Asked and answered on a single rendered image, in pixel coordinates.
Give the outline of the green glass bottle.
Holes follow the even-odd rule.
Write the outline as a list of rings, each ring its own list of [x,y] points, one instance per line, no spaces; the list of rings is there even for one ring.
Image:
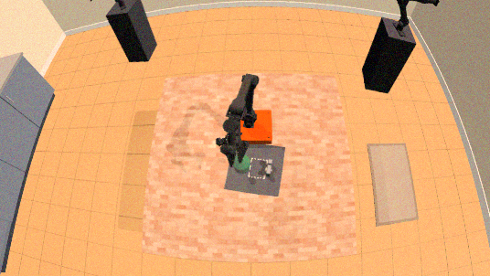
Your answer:
[[[238,156],[235,156],[234,160],[234,170],[238,174],[246,174],[250,171],[250,159],[247,155],[244,155],[241,164],[239,164]]]

